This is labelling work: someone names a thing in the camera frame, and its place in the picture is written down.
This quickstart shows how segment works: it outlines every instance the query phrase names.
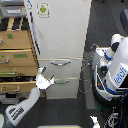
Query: refrigerator door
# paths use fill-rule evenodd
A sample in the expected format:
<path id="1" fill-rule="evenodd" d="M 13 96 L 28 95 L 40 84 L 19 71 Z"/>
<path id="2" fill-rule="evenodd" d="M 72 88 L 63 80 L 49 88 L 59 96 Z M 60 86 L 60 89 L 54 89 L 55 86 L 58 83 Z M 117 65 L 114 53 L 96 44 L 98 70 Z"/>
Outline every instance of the refrigerator door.
<path id="1" fill-rule="evenodd" d="M 34 42 L 36 40 L 40 49 L 40 54 L 37 50 L 38 59 L 83 55 L 91 0 L 29 0 L 29 2 L 24 0 L 24 2 L 34 35 L 33 40 Z"/>

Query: wooden cabinet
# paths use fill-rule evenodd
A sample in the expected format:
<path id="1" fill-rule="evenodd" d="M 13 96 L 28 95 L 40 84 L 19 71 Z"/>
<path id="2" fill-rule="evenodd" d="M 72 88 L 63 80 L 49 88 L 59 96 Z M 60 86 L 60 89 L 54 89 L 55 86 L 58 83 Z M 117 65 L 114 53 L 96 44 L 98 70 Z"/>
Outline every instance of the wooden cabinet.
<path id="1" fill-rule="evenodd" d="M 15 19 L 8 20 L 6 31 L 0 31 L 0 78 L 36 76 L 38 63 L 29 28 L 21 30 L 23 18 L 19 21 L 19 29 L 12 31 Z M 28 93 L 36 87 L 36 81 L 0 82 L 0 93 Z"/>

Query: white object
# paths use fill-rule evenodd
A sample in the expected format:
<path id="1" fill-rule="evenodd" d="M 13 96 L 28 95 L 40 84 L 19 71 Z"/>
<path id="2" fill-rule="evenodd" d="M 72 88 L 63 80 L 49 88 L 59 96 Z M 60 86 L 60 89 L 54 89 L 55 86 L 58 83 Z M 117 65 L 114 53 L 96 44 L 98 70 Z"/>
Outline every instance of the white object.
<path id="1" fill-rule="evenodd" d="M 6 109 L 6 115 L 9 119 L 9 121 L 16 126 L 20 120 L 24 117 L 24 115 L 33 107 L 33 105 L 37 102 L 38 98 L 40 96 L 40 91 L 38 88 L 33 88 L 31 90 L 31 93 L 29 95 L 29 98 L 20 102 L 17 105 L 11 105 Z"/>
<path id="2" fill-rule="evenodd" d="M 37 76 L 36 76 L 36 85 L 37 87 L 33 88 L 30 92 L 29 98 L 20 102 L 17 105 L 11 105 L 6 109 L 6 115 L 9 121 L 16 126 L 20 120 L 24 117 L 24 115 L 33 107 L 33 105 L 37 102 L 40 96 L 39 89 L 46 89 L 51 84 L 54 84 L 54 78 L 51 81 L 48 81 L 42 73 L 45 71 L 44 68 L 39 68 Z"/>
<path id="3" fill-rule="evenodd" d="M 128 74 L 128 58 L 126 56 L 128 54 L 128 37 L 122 37 L 121 35 L 116 34 L 113 35 L 111 43 L 114 44 L 114 41 L 115 43 L 119 43 L 116 52 L 112 53 L 110 47 L 106 51 L 107 57 L 110 57 L 112 59 L 108 61 L 106 59 L 107 57 L 105 57 L 105 55 L 103 56 L 103 48 L 98 48 L 96 49 L 92 64 L 92 68 L 95 70 L 95 88 L 98 94 L 107 101 L 111 101 L 113 98 L 123 96 L 121 92 L 123 92 L 123 90 L 128 90 L 128 88 L 123 88 L 123 90 L 121 90 L 120 88 L 121 84 L 123 83 Z M 98 69 L 100 69 L 100 67 L 102 67 L 103 65 L 107 66 L 108 70 L 104 77 L 100 77 L 98 74 Z M 99 80 L 101 81 L 101 86 L 103 87 L 103 89 L 98 88 L 97 78 L 99 78 Z"/>
<path id="4" fill-rule="evenodd" d="M 3 127 L 3 124 L 4 124 L 4 116 L 0 114 L 0 128 Z"/>
<path id="5" fill-rule="evenodd" d="M 92 118 L 92 121 L 94 123 L 93 128 L 100 128 L 99 122 L 98 122 L 98 118 L 95 116 L 90 116 Z"/>
<path id="6" fill-rule="evenodd" d="M 62 63 L 58 65 L 50 63 L 51 66 L 49 66 L 49 71 L 46 73 L 49 74 L 52 71 L 55 79 L 59 80 L 78 78 L 77 81 L 72 79 L 73 84 L 71 82 L 65 83 L 62 86 L 55 84 L 55 88 L 53 86 L 48 88 L 46 90 L 48 99 L 77 97 L 91 1 L 30 0 L 32 5 L 30 9 L 27 6 L 27 1 L 24 0 L 31 31 L 30 12 L 33 14 L 37 43 L 40 49 L 39 54 L 36 45 L 34 45 L 39 67 L 44 67 L 44 65 L 47 67 L 46 62 L 49 65 L 50 61 L 61 61 L 62 59 L 68 61 L 69 59 L 71 63 L 65 65 Z M 43 13 L 40 8 L 41 5 L 48 5 L 43 7 L 44 10 L 46 9 Z"/>
<path id="7" fill-rule="evenodd" d="M 47 80 L 46 78 L 44 78 L 42 74 L 43 69 L 44 68 L 39 68 L 36 76 L 36 85 L 39 89 L 46 89 L 54 84 L 54 77 L 52 77 L 51 80 Z"/>

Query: label sticker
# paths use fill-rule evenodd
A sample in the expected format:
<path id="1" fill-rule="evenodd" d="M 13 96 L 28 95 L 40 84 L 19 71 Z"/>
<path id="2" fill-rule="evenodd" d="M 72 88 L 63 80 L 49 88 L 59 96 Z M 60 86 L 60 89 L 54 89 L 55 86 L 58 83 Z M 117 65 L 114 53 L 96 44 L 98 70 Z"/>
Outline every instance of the label sticker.
<path id="1" fill-rule="evenodd" d="M 9 70 L 12 70 L 13 68 L 8 68 Z"/>
<path id="2" fill-rule="evenodd" d="M 49 17 L 49 6 L 47 3 L 37 4 L 38 15 L 40 17 Z"/>
<path id="3" fill-rule="evenodd" d="M 5 55 L 1 55 L 0 57 L 1 57 L 1 58 L 6 58 L 6 56 L 5 56 Z"/>
<path id="4" fill-rule="evenodd" d="M 12 34 L 7 34 L 9 39 L 13 39 L 13 35 Z"/>
<path id="5" fill-rule="evenodd" d="M 28 58 L 27 54 L 13 54 L 14 58 Z"/>

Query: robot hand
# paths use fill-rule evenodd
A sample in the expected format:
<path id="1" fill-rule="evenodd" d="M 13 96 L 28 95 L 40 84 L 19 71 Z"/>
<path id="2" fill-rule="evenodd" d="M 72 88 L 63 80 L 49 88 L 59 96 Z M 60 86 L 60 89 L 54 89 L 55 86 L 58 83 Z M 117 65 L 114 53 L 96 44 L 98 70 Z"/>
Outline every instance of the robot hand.
<path id="1" fill-rule="evenodd" d="M 36 86 L 38 89 L 47 89 L 52 84 L 54 84 L 54 76 L 51 77 L 51 80 L 46 79 L 43 76 L 43 72 L 46 70 L 46 67 L 39 68 L 36 76 Z"/>

